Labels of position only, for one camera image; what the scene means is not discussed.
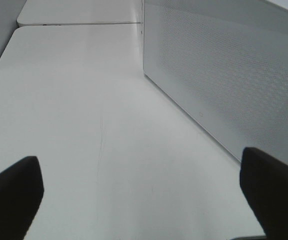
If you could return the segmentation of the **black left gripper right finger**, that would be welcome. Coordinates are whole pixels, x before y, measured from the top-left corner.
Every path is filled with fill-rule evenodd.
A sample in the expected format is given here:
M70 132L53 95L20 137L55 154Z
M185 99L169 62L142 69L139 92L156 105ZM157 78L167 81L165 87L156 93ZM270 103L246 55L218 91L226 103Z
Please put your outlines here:
M288 165L246 147L239 184L267 239L288 240Z

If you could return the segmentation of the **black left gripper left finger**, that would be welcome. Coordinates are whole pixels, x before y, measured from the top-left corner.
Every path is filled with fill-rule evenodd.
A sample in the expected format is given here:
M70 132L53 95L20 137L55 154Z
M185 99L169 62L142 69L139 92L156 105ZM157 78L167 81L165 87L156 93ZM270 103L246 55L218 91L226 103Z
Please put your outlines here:
M27 156L0 172L0 240L25 238L43 195L42 172L36 156Z

